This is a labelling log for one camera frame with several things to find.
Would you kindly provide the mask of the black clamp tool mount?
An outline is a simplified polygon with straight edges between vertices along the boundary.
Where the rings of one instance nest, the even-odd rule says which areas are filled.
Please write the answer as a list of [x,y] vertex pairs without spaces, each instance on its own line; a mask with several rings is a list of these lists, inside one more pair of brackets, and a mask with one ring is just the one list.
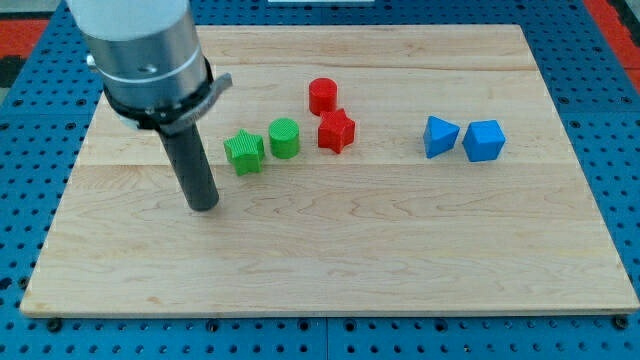
[[86,57],[103,80],[103,92],[121,121],[136,130],[175,135],[192,126],[233,85],[218,77],[202,54],[98,59]]

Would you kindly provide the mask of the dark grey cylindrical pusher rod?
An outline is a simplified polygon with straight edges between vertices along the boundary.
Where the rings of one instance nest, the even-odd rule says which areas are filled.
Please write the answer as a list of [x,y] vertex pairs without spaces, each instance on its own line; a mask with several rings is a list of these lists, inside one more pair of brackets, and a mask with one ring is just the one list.
[[188,206],[194,211],[212,209],[219,201],[214,177],[196,125],[159,137]]

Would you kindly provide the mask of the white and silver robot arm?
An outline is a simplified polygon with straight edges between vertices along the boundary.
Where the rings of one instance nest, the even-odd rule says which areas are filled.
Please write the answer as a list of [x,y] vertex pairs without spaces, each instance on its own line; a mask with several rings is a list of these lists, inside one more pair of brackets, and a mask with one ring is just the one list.
[[219,201],[197,121],[232,85],[204,55],[188,0],[68,0],[121,120],[158,133],[189,207]]

